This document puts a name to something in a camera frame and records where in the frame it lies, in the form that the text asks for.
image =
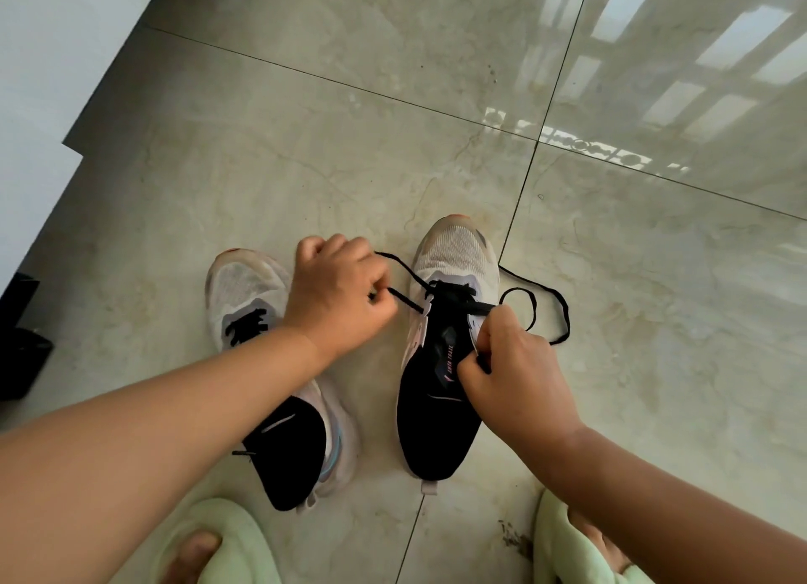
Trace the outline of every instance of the sneaker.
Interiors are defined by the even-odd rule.
[[[475,350],[485,315],[497,303],[499,267],[469,217],[452,214],[426,233],[412,270],[430,293],[411,282],[409,298],[423,312],[412,314],[396,426],[410,471],[432,483],[454,474],[479,430],[457,365]],[[431,493],[435,486],[425,483],[423,489]]]
[[[219,352],[279,325],[291,278],[266,254],[236,248],[207,273],[207,320]],[[327,379],[304,385],[244,439],[244,451],[277,510],[305,510],[353,477],[359,452],[355,421]]]

